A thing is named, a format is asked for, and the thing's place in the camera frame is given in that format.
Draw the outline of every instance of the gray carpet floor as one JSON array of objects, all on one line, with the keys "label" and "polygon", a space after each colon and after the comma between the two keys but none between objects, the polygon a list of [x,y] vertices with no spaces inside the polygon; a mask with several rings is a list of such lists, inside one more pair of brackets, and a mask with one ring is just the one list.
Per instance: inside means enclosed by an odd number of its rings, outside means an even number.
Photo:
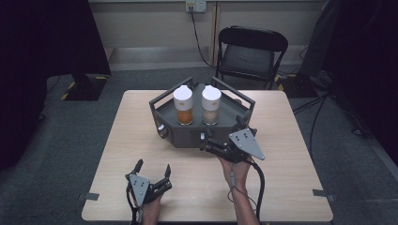
[{"label": "gray carpet floor", "polygon": [[[20,162],[0,172],[0,224],[129,224],[83,221],[84,201],[79,200],[90,189],[123,93],[165,90],[190,76],[205,83],[213,75],[212,67],[116,71],[98,101],[62,101],[72,78],[49,79],[49,90],[53,89],[45,100],[44,119]],[[263,88],[262,83],[225,81],[236,89]],[[289,102],[296,109],[312,99],[290,98]],[[329,202],[332,223],[398,224],[398,182],[369,140],[351,132],[355,121],[338,99],[326,100],[310,143],[319,105],[296,118],[309,149],[311,145],[324,190],[335,197]]]}]

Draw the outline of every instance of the chair seat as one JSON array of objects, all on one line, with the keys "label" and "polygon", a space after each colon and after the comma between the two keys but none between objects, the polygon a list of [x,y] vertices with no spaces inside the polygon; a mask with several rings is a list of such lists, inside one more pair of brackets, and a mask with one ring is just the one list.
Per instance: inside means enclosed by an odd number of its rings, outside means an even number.
[{"label": "chair seat", "polygon": [[270,79],[274,52],[228,45],[221,62],[221,70],[252,74]]}]

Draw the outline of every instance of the wooden table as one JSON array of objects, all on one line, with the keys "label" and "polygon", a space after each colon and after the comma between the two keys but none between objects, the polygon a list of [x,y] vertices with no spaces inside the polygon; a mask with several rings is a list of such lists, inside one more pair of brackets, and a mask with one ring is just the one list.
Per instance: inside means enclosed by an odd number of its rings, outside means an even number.
[{"label": "wooden table", "polygon": [[[126,199],[129,173],[142,158],[139,175],[151,183],[164,177],[171,166],[173,188],[161,200],[160,221],[236,221],[234,205],[228,201],[228,186],[220,162],[208,152],[174,148],[159,137],[148,102],[163,91],[127,91],[120,103],[87,200],[84,220],[131,220]],[[284,92],[241,91],[255,100],[250,122],[266,160],[256,160],[266,177],[261,220],[331,221],[333,214],[302,139],[295,116]],[[247,180],[249,195],[257,200],[260,181],[251,168]]]}]

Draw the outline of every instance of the chair backrest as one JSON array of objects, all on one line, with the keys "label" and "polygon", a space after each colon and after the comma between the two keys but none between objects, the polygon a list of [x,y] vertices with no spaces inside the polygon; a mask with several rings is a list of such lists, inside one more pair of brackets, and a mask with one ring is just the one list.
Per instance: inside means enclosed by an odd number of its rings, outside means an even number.
[{"label": "chair backrest", "polygon": [[219,33],[219,48],[222,44],[236,45],[245,48],[262,49],[273,52],[284,52],[287,39],[276,31],[258,29],[247,26],[229,26]]}]

